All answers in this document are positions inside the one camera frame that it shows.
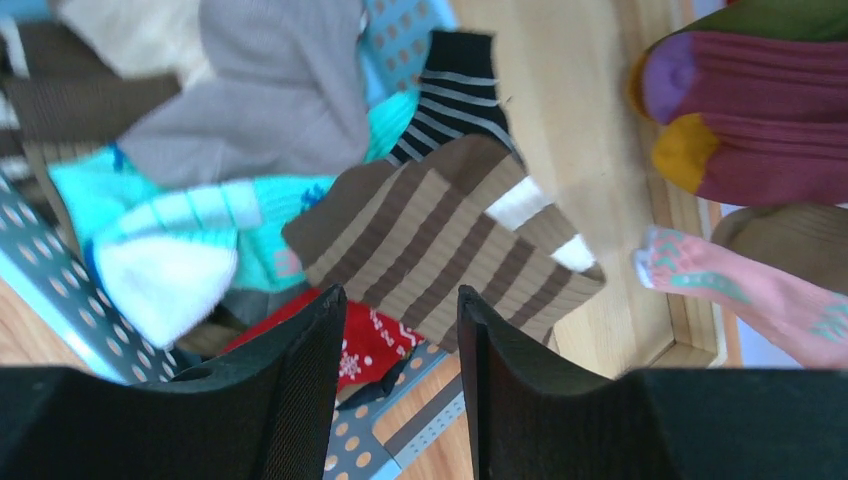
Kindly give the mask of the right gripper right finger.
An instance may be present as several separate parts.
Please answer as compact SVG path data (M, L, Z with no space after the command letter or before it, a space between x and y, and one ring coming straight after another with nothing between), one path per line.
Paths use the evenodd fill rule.
M610 380L458 293L478 479L843 479L843 370L636 369Z

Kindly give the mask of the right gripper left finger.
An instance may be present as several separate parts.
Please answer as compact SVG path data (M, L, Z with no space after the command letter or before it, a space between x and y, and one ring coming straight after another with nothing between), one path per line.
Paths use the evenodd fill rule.
M332 286L287 321L168 382L68 367L1 371L5 479L319 479L347 298Z

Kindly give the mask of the brown striped sock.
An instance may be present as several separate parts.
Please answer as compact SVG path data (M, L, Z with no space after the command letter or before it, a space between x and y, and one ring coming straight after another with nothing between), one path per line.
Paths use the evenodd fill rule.
M546 342L605 283L556 203L511 150L483 135L401 166L348 169L282 236L312 286L339 284L450 352L461 286Z

